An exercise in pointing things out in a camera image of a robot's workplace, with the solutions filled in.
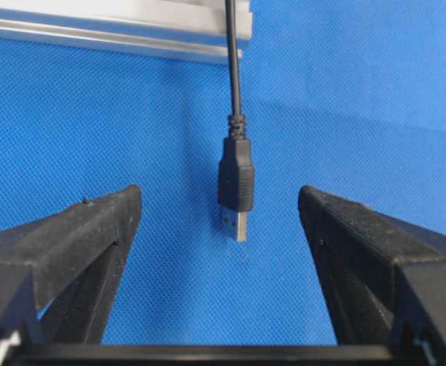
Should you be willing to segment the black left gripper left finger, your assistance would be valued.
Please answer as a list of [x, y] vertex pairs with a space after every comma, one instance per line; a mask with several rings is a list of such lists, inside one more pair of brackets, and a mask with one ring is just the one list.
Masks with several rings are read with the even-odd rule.
[[130, 185], [0, 232], [0, 346], [98, 344], [141, 216]]

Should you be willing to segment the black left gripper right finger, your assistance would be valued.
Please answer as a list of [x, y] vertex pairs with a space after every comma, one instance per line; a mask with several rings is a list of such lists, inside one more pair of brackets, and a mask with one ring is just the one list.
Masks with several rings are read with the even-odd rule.
[[446, 365], [446, 235], [311, 186], [298, 210], [338, 344]]

